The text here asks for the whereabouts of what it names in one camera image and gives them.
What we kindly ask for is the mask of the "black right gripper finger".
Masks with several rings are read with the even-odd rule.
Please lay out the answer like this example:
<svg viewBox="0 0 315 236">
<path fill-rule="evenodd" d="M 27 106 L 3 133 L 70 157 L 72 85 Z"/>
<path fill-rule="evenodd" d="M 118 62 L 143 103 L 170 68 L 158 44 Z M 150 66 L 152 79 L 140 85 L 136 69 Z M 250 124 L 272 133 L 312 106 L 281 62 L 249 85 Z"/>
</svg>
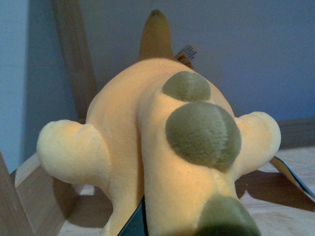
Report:
<svg viewBox="0 0 315 236">
<path fill-rule="evenodd" d="M 147 220 L 144 196 L 142 197 L 134 213 L 120 230 L 118 236 L 147 236 Z"/>
</svg>

